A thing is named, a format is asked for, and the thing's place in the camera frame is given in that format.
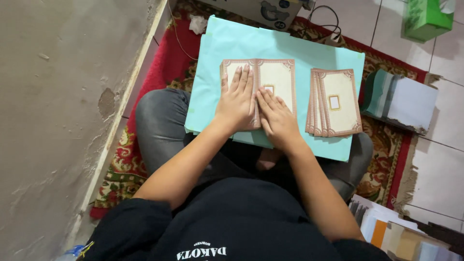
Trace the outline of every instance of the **black t-shirt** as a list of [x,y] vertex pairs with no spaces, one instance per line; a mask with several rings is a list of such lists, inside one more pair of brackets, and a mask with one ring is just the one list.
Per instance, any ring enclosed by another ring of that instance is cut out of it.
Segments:
[[130,199],[99,223],[82,260],[390,260],[358,240],[329,242],[298,202],[268,182],[227,178],[175,218],[166,202]]

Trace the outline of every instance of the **hand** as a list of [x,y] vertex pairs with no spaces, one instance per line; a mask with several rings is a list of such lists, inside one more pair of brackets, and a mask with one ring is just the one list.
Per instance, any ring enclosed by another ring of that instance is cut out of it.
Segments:
[[256,92],[261,108],[261,125],[269,141],[278,149],[288,154],[298,146],[306,145],[298,130],[296,116],[280,97],[260,87]]
[[227,73],[221,82],[221,98],[219,99],[214,120],[220,121],[231,134],[243,130],[255,114],[255,94],[253,93],[253,70],[246,64],[235,70],[231,86],[227,81]]

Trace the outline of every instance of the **forearm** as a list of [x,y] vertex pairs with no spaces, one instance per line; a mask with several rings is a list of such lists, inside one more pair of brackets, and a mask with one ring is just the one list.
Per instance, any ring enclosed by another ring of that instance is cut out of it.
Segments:
[[213,120],[189,145],[157,169],[134,197],[167,201],[171,209],[179,207],[230,135],[223,124]]
[[300,145],[288,155],[308,215],[330,241],[364,240],[353,215],[325,176],[311,149]]

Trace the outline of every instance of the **plastic bottle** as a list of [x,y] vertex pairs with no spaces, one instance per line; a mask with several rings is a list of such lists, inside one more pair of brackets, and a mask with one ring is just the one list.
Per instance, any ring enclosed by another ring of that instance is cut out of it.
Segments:
[[55,259],[55,261],[76,261],[77,257],[79,256],[79,253],[81,253],[81,250],[83,248],[83,245],[76,245],[73,248],[66,251],[62,256]]

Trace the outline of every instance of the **finger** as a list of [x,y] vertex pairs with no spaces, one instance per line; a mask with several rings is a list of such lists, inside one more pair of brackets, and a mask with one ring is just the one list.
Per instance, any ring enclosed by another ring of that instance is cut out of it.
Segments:
[[265,131],[266,135],[269,136],[272,133],[271,126],[269,126],[269,122],[267,121],[266,116],[264,116],[262,113],[260,115],[260,121],[261,127],[263,127],[263,130]]
[[280,98],[279,96],[277,96],[276,99],[279,102],[279,104],[282,106],[282,108],[287,109],[290,113],[292,113],[290,108],[287,107],[287,104],[285,104],[284,99]]
[[243,66],[243,72],[242,72],[242,75],[240,76],[240,81],[238,83],[238,88],[237,90],[243,92],[245,91],[245,86],[246,86],[246,83],[248,81],[248,72],[250,70],[250,65],[249,64],[246,64],[245,66]]
[[232,78],[231,86],[229,87],[230,91],[235,91],[238,88],[238,82],[240,81],[240,76],[242,75],[242,67],[238,66],[235,70],[235,74]]
[[264,89],[264,87],[260,87],[259,91],[263,95],[264,101],[267,103],[267,105],[272,109],[275,110],[277,109],[277,105],[274,103],[274,101],[271,99],[269,96],[269,93]]
[[249,116],[255,114],[255,109],[256,109],[256,94],[253,93],[253,94],[251,95],[251,101],[250,101],[250,114],[249,114]]
[[271,100],[277,105],[277,108],[282,109],[282,105],[280,104],[279,101],[277,101],[277,96],[274,96],[274,94],[270,90],[266,90],[267,94],[269,94],[269,97]]
[[250,68],[250,71],[248,72],[248,80],[246,81],[246,86],[245,86],[246,95],[251,95],[253,93],[254,74],[255,73],[253,72],[253,69]]
[[229,85],[227,84],[227,72],[224,73],[221,80],[221,94],[224,94],[227,90],[229,90]]
[[259,107],[265,116],[268,116],[270,113],[272,113],[272,109],[268,106],[260,91],[256,92],[256,99],[258,100]]

